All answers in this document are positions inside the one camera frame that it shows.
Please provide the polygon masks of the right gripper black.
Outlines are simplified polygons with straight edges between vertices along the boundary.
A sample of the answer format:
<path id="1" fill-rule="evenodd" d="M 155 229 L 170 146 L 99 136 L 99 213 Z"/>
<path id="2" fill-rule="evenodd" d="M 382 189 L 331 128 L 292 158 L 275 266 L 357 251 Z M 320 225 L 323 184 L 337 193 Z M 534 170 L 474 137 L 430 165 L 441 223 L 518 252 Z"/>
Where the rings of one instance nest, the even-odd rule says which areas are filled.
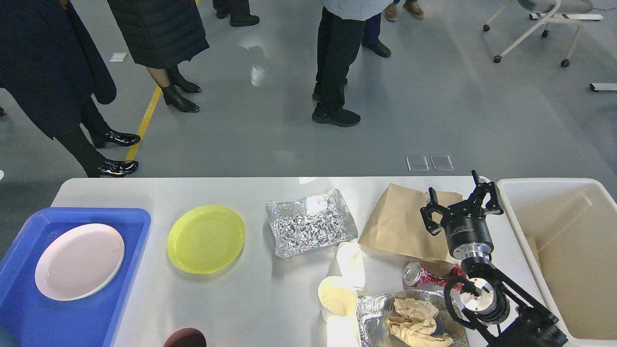
<path id="1" fill-rule="evenodd" d="M 503 214 L 495 183 L 481 182 L 476 170 L 471 171 L 471 175 L 475 188 L 467 202 L 441 206 L 436 190 L 430 187 L 429 202 L 419 209 L 425 228 L 432 236 L 445 230 L 449 253 L 459 261 L 470 257 L 487 257 L 492 253 L 494 245 L 485 217 L 488 214 Z M 441 224 L 433 220 L 434 213 L 443 216 Z"/>

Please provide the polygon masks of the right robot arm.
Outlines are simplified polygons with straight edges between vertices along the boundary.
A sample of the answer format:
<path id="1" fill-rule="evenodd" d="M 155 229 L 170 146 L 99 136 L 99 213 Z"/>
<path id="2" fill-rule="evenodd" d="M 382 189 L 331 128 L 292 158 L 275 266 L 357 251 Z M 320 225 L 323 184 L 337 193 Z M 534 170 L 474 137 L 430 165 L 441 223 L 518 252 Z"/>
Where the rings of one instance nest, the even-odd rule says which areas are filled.
<path id="1" fill-rule="evenodd" d="M 531 294 L 496 268 L 486 216 L 503 214 L 494 182 L 471 172 L 475 188 L 466 200 L 441 206 L 430 187 L 420 213 L 431 235 L 445 233 L 450 255 L 461 262 L 443 290 L 450 316 L 466 329 L 477 330 L 490 347 L 564 347 L 568 338 L 558 318 Z"/>

